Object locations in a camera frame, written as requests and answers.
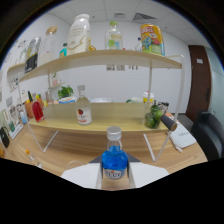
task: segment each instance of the cup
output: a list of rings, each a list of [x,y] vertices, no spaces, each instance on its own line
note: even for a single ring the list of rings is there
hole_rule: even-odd
[[[12,121],[9,122],[9,128],[10,128],[11,132],[15,131],[15,126]]]

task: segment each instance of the red bottle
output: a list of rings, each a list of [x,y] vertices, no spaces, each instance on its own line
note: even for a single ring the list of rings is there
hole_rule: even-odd
[[[36,119],[36,122],[40,122],[44,120],[44,114],[41,109],[40,103],[36,99],[36,93],[32,94],[32,97],[33,97],[33,105],[32,105],[33,114]]]

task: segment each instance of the packaging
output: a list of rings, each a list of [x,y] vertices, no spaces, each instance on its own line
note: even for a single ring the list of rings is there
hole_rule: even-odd
[[[68,34],[67,55],[89,51],[89,32],[89,15],[76,16]]]
[[[160,28],[152,24],[144,24],[140,30],[142,52],[165,56],[163,36]]]
[[[41,42],[40,37],[36,37],[30,41],[30,44],[26,53],[25,74],[37,67],[40,42]]]

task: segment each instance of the door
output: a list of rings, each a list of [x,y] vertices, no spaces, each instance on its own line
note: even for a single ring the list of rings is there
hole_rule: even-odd
[[[189,45],[192,66],[191,92],[186,116],[193,122],[200,110],[208,110],[211,95],[211,69],[203,46]]]

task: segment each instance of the shelf support rod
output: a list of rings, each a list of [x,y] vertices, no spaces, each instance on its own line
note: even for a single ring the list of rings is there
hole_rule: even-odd
[[[184,60],[184,56],[183,55],[173,55],[173,56],[168,56],[167,58],[175,58],[175,57],[178,57],[178,58],[181,58],[181,63],[182,63],[182,67],[181,67],[181,83],[180,83],[180,91],[179,91],[179,98],[178,98],[178,103],[177,103],[177,107],[176,107],[176,112],[175,112],[175,115],[174,115],[174,122],[177,121],[177,116],[178,116],[178,113],[179,113],[179,109],[180,109],[180,105],[181,105],[181,100],[182,100],[182,96],[183,96],[183,90],[184,90],[184,79],[185,79],[185,60]],[[148,96],[148,102],[150,100],[150,93],[151,93],[151,83],[152,83],[152,66],[151,66],[151,62],[150,62],[150,78],[149,78],[149,90],[148,90],[148,93],[149,93],[149,96]],[[152,148],[149,144],[149,141],[146,137],[146,134],[143,134],[144,138],[145,138],[145,141],[146,141],[146,144],[148,146],[148,149],[149,149],[149,152],[151,154],[151,157],[152,157],[152,161],[153,162],[156,162],[160,155],[162,154],[163,150],[165,149],[165,146],[171,136],[171,131],[168,132],[168,135],[163,143],[163,146],[162,148],[160,149],[159,151],[159,154],[157,155],[157,157],[155,157],[153,151],[152,151]]]
[[[150,60],[150,67],[149,67],[149,87],[148,87],[148,103],[150,103],[150,95],[152,90],[152,61]]]
[[[30,130],[30,132],[31,132],[31,134],[32,134],[32,136],[33,136],[35,142],[37,143],[38,147],[40,148],[40,150],[41,150],[42,152],[46,152],[48,146],[51,144],[51,142],[53,141],[54,137],[57,135],[58,131],[56,131],[56,133],[53,135],[53,137],[52,137],[52,138],[50,139],[50,141],[47,143],[46,147],[45,147],[44,149],[42,149],[42,147],[41,147],[41,145],[39,144],[39,142],[38,142],[36,136],[35,136],[34,133],[33,133],[32,128],[30,127],[29,121],[28,121],[28,119],[27,119],[27,113],[26,113],[25,106],[23,105],[22,96],[21,96],[21,91],[20,91],[20,81],[18,81],[18,88],[19,88],[19,96],[20,96],[20,100],[21,100],[21,103],[22,103],[23,113],[24,113],[24,115],[25,115],[26,123],[27,123],[27,125],[28,125],[28,127],[29,127],[29,130]]]
[[[180,91],[179,91],[179,98],[178,98],[178,103],[176,107],[176,112],[174,115],[174,121],[177,121],[178,113],[180,110],[180,105],[181,105],[181,100],[183,97],[183,92],[184,92],[184,79],[185,79],[185,60],[183,55],[173,55],[173,56],[168,56],[167,58],[181,58],[181,64],[182,64],[182,69],[181,69],[181,83],[180,83]]]

